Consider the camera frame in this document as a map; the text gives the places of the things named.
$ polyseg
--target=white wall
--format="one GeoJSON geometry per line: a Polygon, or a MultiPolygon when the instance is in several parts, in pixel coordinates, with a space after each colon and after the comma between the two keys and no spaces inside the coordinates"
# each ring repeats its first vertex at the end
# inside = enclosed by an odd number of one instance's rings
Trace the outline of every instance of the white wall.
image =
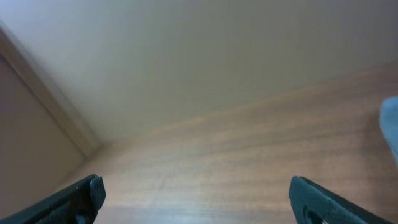
{"type": "Polygon", "coordinates": [[[398,57],[398,1],[0,0],[104,142],[398,57]]]}

